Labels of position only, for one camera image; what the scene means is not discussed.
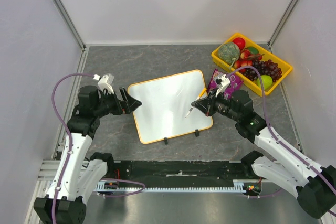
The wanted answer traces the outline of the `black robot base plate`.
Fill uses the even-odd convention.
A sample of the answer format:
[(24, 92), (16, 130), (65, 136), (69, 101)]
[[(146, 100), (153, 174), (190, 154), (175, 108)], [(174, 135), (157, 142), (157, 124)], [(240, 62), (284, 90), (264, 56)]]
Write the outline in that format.
[(229, 161), (115, 161), (103, 179), (122, 179), (146, 188), (231, 187), (234, 180), (265, 180), (246, 164)]

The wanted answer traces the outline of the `yellow framed whiteboard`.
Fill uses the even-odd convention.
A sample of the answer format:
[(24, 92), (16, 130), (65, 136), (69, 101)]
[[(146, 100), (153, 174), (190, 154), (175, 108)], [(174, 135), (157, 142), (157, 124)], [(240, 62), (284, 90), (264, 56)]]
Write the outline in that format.
[(211, 128), (212, 117), (197, 109), (187, 115), (203, 90), (205, 81), (198, 69), (130, 85), (128, 93), (142, 102), (133, 112), (140, 142), (151, 144)]

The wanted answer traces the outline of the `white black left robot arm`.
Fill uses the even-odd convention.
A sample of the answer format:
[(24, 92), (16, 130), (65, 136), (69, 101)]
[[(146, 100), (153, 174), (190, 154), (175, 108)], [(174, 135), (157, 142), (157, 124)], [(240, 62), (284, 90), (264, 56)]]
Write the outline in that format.
[(131, 114), (141, 101), (120, 89), (122, 99), (107, 89), (84, 86), (78, 94), (78, 104), (67, 123), (64, 151), (54, 179), (44, 197), (37, 197), (34, 210), (42, 223), (83, 223), (87, 202), (102, 178), (115, 173), (110, 153), (94, 153), (88, 167), (82, 171), (86, 153), (106, 115)]

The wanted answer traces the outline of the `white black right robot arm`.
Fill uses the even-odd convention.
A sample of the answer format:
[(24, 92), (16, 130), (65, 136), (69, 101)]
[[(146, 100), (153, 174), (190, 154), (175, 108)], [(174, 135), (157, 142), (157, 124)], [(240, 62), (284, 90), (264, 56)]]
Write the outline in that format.
[(335, 206), (335, 167), (323, 167), (290, 145), (253, 108), (248, 92), (237, 90), (231, 99), (211, 91), (207, 97), (192, 102), (192, 107), (206, 116), (219, 113), (236, 122), (238, 133), (248, 139), (275, 161), (263, 154), (246, 155), (249, 161), (240, 166), (248, 179), (256, 175), (270, 180), (292, 194), (301, 208), (311, 217), (320, 219)]

